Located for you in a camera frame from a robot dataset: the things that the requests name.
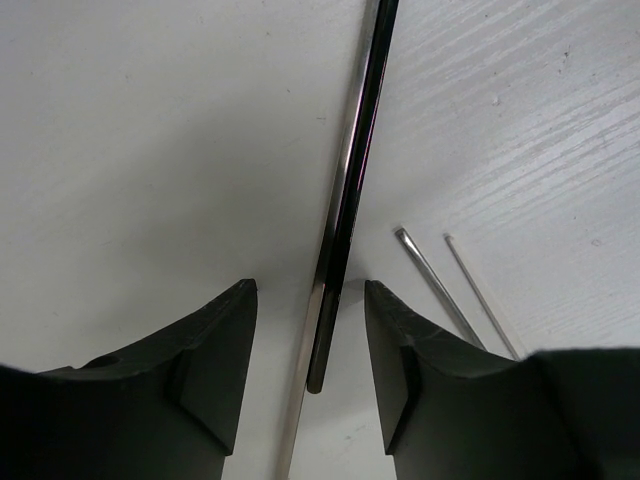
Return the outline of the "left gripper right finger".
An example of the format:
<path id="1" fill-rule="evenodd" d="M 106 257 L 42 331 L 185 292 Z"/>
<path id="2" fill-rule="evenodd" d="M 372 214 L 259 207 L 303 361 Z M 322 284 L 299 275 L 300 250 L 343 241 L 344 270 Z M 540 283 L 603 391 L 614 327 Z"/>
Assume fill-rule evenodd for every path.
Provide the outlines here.
<path id="1" fill-rule="evenodd" d="M 400 479 L 635 479 L 639 352 L 483 351 L 379 281 L 365 321 L 385 452 Z"/>

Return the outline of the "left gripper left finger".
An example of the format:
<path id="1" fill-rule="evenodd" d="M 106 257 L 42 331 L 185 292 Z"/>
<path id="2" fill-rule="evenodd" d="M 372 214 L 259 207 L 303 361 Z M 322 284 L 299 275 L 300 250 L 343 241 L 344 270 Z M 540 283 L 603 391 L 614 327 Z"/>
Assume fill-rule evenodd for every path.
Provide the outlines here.
<path id="1" fill-rule="evenodd" d="M 1 370 L 5 479 L 218 479 L 233 453 L 257 321 L 243 279 L 79 368 Z"/>

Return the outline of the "grey chopstick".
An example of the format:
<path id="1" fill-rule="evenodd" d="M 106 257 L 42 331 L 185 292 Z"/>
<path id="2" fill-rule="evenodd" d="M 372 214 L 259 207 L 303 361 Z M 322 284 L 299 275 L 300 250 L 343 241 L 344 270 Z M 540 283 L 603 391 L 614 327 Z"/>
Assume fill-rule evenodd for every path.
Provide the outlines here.
<path id="1" fill-rule="evenodd" d="M 368 1 L 365 4 L 350 88 L 346 96 L 344 121 L 337 150 L 336 168 L 331 184 L 331 195 L 329 196 L 322 241 L 319 246 L 305 320 L 299 336 L 287 407 L 282 416 L 282 436 L 277 450 L 274 473 L 271 475 L 273 479 L 287 479 L 290 473 L 312 349 L 321 312 L 321 303 L 329 275 L 331 250 L 337 237 L 340 206 L 345 196 L 348 169 L 352 164 L 350 160 L 351 151 L 353 150 L 352 142 L 356 135 L 358 117 L 362 110 L 366 70 L 379 5 L 378 1 Z"/>

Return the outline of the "silver metal chopstick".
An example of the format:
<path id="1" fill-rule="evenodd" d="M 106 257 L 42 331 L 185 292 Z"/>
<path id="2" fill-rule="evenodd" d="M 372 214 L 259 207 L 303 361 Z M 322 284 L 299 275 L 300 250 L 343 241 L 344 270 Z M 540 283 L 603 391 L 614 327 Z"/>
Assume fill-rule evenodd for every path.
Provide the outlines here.
<path id="1" fill-rule="evenodd" d="M 468 321 L 462 310 L 458 307 L 453 297 L 442 283 L 427 258 L 422 254 L 413 238 L 404 227 L 394 230 L 394 236 L 400 242 L 405 252 L 410 257 L 413 264 L 425 281 L 429 284 L 445 311 L 449 314 L 454 325 L 458 328 L 463 338 L 475 347 L 486 351 L 486 346 L 479 338 L 471 323 Z"/>

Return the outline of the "white chopstick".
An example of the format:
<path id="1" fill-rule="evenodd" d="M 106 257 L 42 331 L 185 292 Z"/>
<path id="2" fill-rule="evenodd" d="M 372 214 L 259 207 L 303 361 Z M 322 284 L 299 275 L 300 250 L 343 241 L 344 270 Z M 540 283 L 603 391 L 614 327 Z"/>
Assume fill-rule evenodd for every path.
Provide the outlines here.
<path id="1" fill-rule="evenodd" d="M 473 262 L 452 234 L 445 233 L 444 240 L 505 348 L 514 359 L 523 359 L 527 349 L 513 325 L 507 320 L 481 273 L 474 267 Z"/>

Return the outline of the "black chopstick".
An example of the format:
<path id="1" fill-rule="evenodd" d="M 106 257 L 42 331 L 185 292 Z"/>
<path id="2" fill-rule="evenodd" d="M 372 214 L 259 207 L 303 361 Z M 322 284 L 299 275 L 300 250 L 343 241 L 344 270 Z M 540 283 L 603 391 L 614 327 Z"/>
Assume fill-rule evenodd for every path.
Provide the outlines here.
<path id="1" fill-rule="evenodd" d="M 311 394 L 322 391 L 331 341 L 334 333 L 341 292 L 351 249 L 357 212 L 364 185 L 367 161 L 381 96 L 384 75 L 391 47 L 399 3 L 378 1 L 373 42 L 366 70 L 362 110 L 352 142 L 351 166 L 347 173 L 345 196 L 340 212 L 337 237 L 331 250 L 329 275 L 321 303 L 306 388 Z"/>

